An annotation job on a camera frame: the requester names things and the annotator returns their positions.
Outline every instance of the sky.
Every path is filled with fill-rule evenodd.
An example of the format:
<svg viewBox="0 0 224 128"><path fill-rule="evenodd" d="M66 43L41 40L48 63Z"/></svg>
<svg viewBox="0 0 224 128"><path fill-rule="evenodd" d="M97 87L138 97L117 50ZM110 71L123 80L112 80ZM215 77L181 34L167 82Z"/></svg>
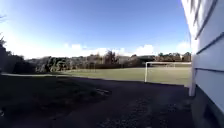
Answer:
<svg viewBox="0 0 224 128"><path fill-rule="evenodd" d="M5 47L25 58L190 51L180 0L0 0Z"/></svg>

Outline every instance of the house wall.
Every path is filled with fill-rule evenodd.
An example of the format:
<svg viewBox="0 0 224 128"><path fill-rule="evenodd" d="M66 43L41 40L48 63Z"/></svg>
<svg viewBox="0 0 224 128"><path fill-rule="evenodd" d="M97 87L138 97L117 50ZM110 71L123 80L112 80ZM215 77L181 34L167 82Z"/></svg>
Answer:
<svg viewBox="0 0 224 128"><path fill-rule="evenodd" d="M224 0L182 0L182 4L191 35L193 54L190 94L195 93L195 99L198 99L197 93L204 92L206 96L200 97L209 98L223 115Z"/></svg>

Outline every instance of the lawn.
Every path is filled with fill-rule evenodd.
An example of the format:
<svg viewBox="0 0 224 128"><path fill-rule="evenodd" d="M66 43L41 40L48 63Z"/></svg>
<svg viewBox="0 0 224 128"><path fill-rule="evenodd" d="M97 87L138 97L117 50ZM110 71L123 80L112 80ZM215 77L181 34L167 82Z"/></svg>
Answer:
<svg viewBox="0 0 224 128"><path fill-rule="evenodd" d="M63 73L76 77L101 78L106 80L144 81L145 79L145 68L82 69L65 71ZM189 67L157 67L148 69L147 79L148 82L187 85L190 74L191 70Z"/></svg>

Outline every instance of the white soccer goal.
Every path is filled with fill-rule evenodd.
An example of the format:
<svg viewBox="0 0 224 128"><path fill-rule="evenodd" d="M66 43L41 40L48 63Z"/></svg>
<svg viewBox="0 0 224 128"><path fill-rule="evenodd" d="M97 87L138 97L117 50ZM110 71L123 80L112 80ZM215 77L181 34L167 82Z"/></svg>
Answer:
<svg viewBox="0 0 224 128"><path fill-rule="evenodd" d="M191 62L146 62L145 63L145 82L148 81L148 65L150 65L150 67L152 65L163 65L163 67L173 67L175 68L177 65L187 65L190 66Z"/></svg>

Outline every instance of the white building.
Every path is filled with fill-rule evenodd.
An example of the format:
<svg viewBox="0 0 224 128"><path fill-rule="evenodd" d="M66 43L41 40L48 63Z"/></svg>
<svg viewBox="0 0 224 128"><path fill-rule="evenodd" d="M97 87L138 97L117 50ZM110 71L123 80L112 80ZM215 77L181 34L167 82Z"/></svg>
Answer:
<svg viewBox="0 0 224 128"><path fill-rule="evenodd" d="M182 0L193 51L192 114L202 128L224 127L224 0Z"/></svg>

